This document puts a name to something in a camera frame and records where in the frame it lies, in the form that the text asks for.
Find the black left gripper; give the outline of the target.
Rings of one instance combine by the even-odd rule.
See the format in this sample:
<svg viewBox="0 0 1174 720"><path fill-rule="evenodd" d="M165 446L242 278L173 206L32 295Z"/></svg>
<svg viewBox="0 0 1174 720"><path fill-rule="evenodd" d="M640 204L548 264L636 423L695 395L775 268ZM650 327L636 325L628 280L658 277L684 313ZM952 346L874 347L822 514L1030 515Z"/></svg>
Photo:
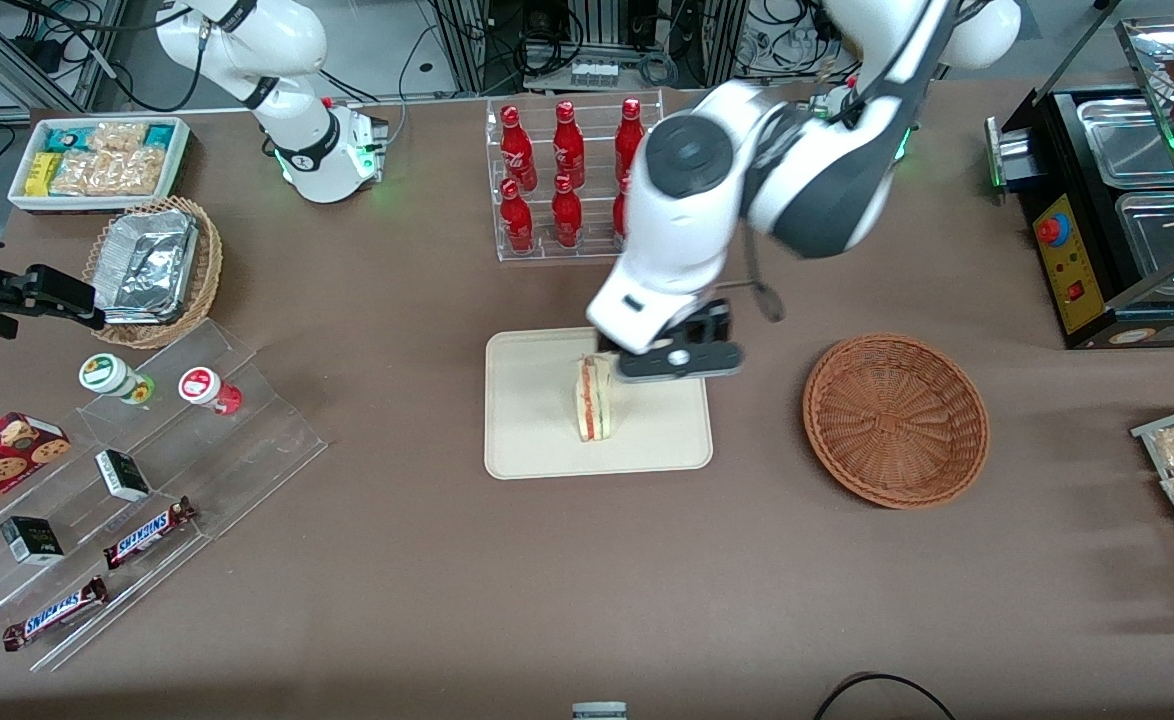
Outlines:
<svg viewBox="0 0 1174 720"><path fill-rule="evenodd" d="M728 300L711 300L691 311L686 319L657 334L652 342L657 351L711 351L734 348L733 305Z"/></svg>

